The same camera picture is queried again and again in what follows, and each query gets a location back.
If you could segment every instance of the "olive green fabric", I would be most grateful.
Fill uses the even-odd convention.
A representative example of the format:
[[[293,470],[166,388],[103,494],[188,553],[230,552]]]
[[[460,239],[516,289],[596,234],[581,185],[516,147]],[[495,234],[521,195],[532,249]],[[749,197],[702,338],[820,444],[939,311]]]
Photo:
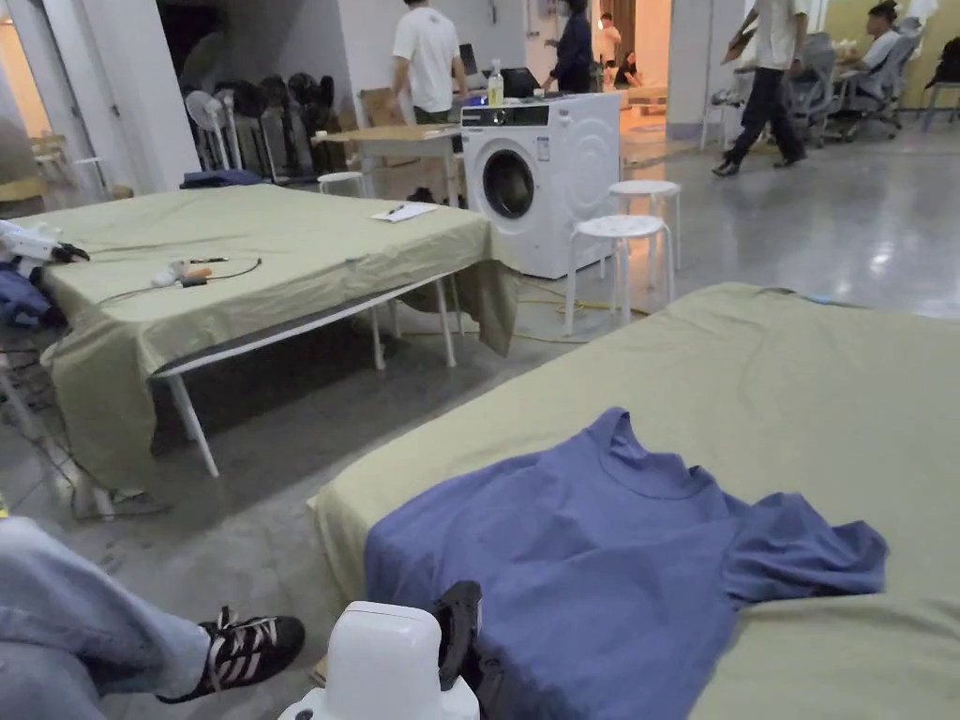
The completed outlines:
[[[956,718],[958,367],[958,323],[707,288],[347,468],[311,501],[318,591],[333,612],[364,596],[367,534],[408,500],[619,405],[645,447],[681,453],[734,496],[802,492],[891,548],[887,594],[742,613],[694,718]]]
[[[448,207],[397,224],[371,219],[393,205],[257,185],[42,216],[92,256],[46,271],[72,331],[44,362],[94,480],[141,490],[156,481],[148,380],[164,366],[434,275],[462,271],[464,307],[506,354],[517,283],[498,262],[492,224]],[[209,266],[216,276],[242,275],[150,289],[172,261],[221,256],[229,262]]]

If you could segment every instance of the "white stool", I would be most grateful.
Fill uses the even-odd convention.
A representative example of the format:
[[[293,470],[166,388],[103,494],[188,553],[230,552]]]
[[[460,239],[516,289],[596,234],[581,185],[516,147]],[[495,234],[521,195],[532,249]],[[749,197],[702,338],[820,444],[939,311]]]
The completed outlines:
[[[651,215],[609,215],[594,218],[580,223],[570,238],[570,256],[566,271],[566,311],[564,316],[564,335],[573,334],[573,309],[577,299],[577,241],[581,237],[591,240],[606,240],[611,243],[613,254],[616,257],[617,272],[613,276],[611,312],[621,308],[621,322],[626,325],[630,322],[632,308],[630,305],[630,240],[632,238],[646,239],[651,247],[657,243],[660,234],[666,237],[666,294],[667,301],[673,301],[673,238],[670,228],[662,218]],[[649,267],[650,276],[653,276],[653,265]]]
[[[664,210],[666,198],[674,198],[677,211],[677,226],[673,228],[673,240],[676,243],[673,247],[674,264],[668,268],[670,273],[680,270],[680,195],[683,189],[676,182],[667,180],[624,180],[611,186],[610,193],[619,198],[623,198],[625,215],[630,214],[631,198],[650,198],[651,210],[657,213],[666,223]],[[650,244],[650,267],[653,267],[654,246]]]

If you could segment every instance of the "blue t-shirt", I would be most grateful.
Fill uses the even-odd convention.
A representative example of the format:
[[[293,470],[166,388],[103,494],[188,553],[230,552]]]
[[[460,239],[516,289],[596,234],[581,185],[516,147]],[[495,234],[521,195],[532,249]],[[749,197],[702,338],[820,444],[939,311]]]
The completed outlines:
[[[645,450],[614,409],[385,517],[366,570],[371,600],[426,610],[480,583],[480,637],[513,717],[670,720],[689,714],[739,609],[878,592],[886,555],[868,525],[831,528],[800,495],[725,494]]]

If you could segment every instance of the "washing machine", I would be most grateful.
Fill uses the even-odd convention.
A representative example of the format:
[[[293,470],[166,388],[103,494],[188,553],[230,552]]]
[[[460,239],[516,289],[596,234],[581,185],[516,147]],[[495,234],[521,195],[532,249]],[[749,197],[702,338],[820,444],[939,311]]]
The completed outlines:
[[[525,275],[566,275],[577,223],[609,211],[620,180],[619,93],[464,108],[468,202],[500,233],[504,262]],[[577,267],[610,253],[578,243]]]

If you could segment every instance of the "doorway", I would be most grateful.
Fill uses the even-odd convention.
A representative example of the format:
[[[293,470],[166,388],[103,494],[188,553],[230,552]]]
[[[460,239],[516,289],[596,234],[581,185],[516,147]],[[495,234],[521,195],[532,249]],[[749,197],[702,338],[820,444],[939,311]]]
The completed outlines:
[[[660,141],[665,134],[672,5],[672,0],[592,3],[594,56],[608,66],[605,89],[624,95],[621,130],[630,137]]]

